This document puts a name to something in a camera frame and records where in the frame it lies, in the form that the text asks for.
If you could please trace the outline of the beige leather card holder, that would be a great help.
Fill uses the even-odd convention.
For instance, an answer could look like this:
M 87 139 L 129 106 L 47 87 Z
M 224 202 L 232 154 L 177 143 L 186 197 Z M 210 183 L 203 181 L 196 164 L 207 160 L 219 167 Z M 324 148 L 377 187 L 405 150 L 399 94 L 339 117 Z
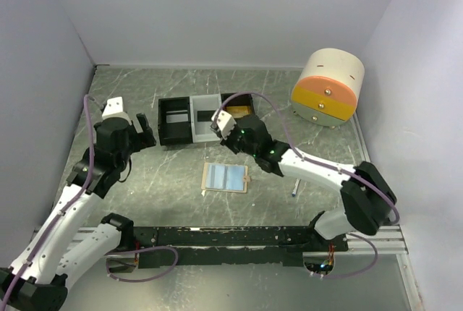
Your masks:
M 211 189 L 205 186 L 206 177 L 208 173 L 208 166 L 210 164 L 219 164 L 226 167 L 226 185 L 224 189 Z M 206 191 L 216 192 L 236 192 L 246 193 L 247 186 L 250 183 L 250 175 L 248 174 L 248 167 L 244 165 L 231 165 L 223 163 L 205 163 L 203 167 L 203 177 L 201 182 L 201 189 Z

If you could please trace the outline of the silver magstripe card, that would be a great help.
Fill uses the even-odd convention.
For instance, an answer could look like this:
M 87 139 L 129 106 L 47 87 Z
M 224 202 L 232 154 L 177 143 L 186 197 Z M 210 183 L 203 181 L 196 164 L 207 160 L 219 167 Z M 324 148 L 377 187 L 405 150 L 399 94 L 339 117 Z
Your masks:
M 226 185 L 226 167 L 219 164 L 210 164 L 205 186 L 211 189 L 224 189 Z

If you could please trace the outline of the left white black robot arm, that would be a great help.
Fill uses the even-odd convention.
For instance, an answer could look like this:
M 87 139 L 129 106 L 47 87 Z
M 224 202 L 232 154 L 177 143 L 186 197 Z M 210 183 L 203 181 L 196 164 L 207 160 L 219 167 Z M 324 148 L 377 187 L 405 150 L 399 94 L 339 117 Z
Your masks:
M 70 248 L 82 222 L 120 182 L 131 156 L 156 145 L 144 114 L 142 130 L 124 114 L 89 124 L 90 145 L 72 168 L 55 208 L 33 240 L 7 268 L 1 269 L 1 309 L 59 310 L 72 285 L 96 261 L 112 251 L 135 248 L 132 220 L 110 213 L 89 238 Z

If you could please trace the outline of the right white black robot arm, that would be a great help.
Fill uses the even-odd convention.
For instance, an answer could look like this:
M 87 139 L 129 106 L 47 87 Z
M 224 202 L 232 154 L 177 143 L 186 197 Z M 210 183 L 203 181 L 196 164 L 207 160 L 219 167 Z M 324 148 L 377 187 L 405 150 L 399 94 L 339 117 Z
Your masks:
M 309 155 L 272 138 L 265 123 L 250 114 L 235 119 L 218 110 L 211 127 L 221 144 L 233 153 L 245 153 L 266 173 L 294 177 L 337 192 L 337 208 L 319 213 L 310 222 L 308 246 L 323 251 L 332 239 L 353 231 L 374 236 L 379 228 L 399 220 L 397 198 L 378 169 L 368 161 L 337 163 Z

